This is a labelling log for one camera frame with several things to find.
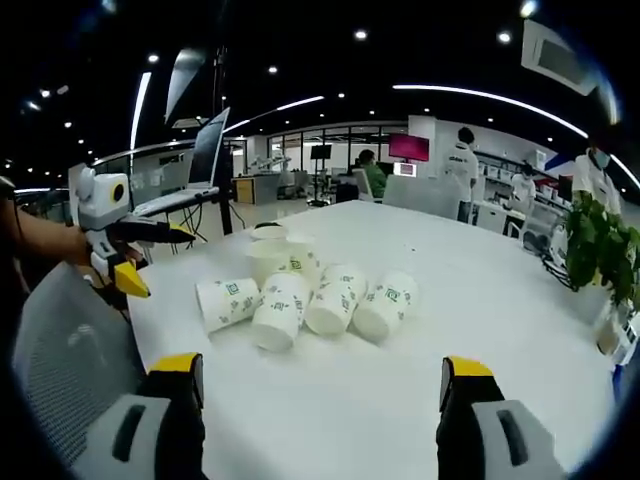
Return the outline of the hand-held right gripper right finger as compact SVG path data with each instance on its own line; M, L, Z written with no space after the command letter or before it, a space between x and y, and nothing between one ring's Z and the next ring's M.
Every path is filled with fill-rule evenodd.
M479 361L442 361L436 430L440 479L564 479L554 439Z

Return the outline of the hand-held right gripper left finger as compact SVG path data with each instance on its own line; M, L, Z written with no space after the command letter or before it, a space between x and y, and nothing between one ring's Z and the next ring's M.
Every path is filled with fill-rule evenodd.
M165 356L89 427L78 479L204 479L203 357Z

